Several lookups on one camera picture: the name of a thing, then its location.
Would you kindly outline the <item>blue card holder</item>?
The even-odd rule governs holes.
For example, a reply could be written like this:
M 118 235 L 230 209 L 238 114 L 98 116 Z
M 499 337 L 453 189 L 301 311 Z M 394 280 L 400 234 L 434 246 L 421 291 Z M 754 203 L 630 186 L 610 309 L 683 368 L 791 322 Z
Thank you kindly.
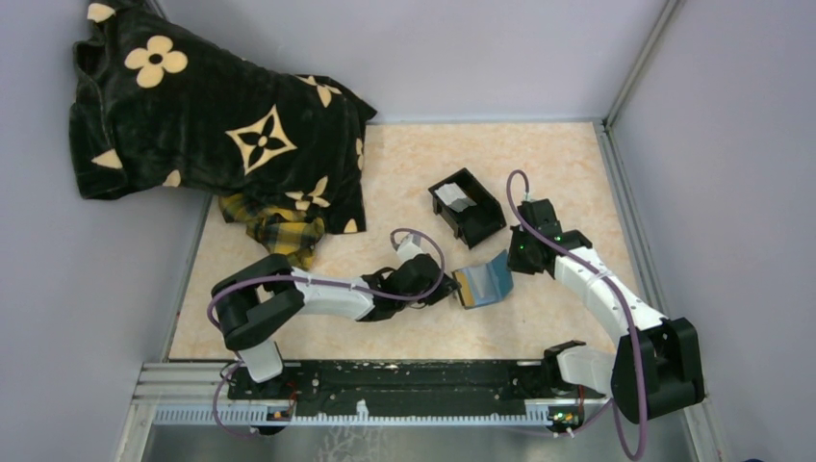
M 470 280 L 474 298 L 471 309 L 500 303 L 513 291 L 514 281 L 507 259 L 508 251 L 502 250 L 489 262 L 456 269 Z

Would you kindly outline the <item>black card box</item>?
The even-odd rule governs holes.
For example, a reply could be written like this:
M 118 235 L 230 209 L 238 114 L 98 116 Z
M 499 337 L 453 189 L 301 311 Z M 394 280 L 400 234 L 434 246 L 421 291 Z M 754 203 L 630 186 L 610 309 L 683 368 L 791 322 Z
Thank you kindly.
M 473 249 L 506 227 L 498 200 L 466 168 L 428 188 L 432 210 L 453 231 L 455 239 Z

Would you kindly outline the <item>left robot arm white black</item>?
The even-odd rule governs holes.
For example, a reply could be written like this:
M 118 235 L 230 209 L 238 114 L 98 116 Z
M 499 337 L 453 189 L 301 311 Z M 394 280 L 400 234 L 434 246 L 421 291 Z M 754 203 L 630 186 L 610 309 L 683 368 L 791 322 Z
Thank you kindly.
M 223 279 L 211 290 L 208 320 L 250 376 L 254 390 L 277 398 L 289 374 L 272 335 L 297 315 L 357 322 L 385 321 L 409 306 L 433 305 L 460 285 L 426 253 L 396 268 L 351 279 L 317 277 L 272 254 Z

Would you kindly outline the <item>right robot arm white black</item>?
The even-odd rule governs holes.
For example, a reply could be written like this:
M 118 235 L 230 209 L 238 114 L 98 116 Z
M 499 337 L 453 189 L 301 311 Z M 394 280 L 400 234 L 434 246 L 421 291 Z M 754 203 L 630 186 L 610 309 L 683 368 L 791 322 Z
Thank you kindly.
M 580 231 L 563 230 L 549 200 L 525 200 L 516 214 L 520 222 L 511 229 L 509 270 L 545 273 L 563 285 L 616 345 L 612 353 L 583 341 L 546 349 L 546 391 L 565 397 L 579 386 L 589 388 L 612 397 L 633 424 L 702 402 L 696 327 L 685 318 L 668 318 L 632 292 Z

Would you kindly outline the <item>stack of white cards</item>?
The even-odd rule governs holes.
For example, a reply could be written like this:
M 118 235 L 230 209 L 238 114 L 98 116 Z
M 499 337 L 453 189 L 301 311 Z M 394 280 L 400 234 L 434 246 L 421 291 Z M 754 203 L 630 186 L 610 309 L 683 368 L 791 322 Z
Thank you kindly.
M 456 183 L 443 184 L 436 190 L 436 194 L 450 210 L 456 213 L 462 213 L 476 205 L 476 202 Z

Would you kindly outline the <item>yellow black plaid cloth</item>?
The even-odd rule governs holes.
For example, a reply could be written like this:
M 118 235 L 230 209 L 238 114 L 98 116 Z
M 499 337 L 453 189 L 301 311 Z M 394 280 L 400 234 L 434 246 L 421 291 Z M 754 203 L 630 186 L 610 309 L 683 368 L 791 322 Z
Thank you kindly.
M 217 206 L 227 223 L 242 224 L 246 235 L 269 254 L 281 254 L 296 268 L 309 270 L 316 247 L 325 236 L 321 217 L 307 212 L 267 206 L 241 193 L 220 196 Z

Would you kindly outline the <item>black floral plush blanket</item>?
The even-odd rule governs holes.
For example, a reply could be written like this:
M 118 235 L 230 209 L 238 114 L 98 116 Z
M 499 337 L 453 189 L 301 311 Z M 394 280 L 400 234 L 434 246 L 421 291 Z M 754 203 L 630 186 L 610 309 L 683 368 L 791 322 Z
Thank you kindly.
M 355 92 L 254 64 L 143 1 L 91 1 L 87 19 L 68 125 L 84 199 L 181 187 L 317 216 L 331 234 L 366 229 L 375 109 Z

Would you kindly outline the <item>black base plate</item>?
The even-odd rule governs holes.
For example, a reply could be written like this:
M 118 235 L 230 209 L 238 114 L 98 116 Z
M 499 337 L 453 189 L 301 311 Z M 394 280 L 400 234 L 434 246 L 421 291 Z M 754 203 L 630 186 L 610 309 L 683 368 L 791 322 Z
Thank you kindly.
M 576 406 L 600 396 L 556 387 L 538 360 L 302 360 L 263 383 L 239 368 L 228 384 L 230 399 L 280 399 L 297 417 L 350 416 L 360 402 L 376 418 L 520 417 L 530 400 Z

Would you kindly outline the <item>aluminium frame rail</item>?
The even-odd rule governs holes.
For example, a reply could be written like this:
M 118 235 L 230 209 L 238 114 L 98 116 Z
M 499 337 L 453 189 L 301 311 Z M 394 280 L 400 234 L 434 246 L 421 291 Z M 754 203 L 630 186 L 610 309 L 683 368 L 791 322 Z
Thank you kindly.
M 576 432 L 606 396 L 555 385 L 537 360 L 290 362 L 256 383 L 233 362 L 141 368 L 116 459 L 143 458 L 153 427 L 225 426 L 244 436 L 298 426 L 486 426 Z

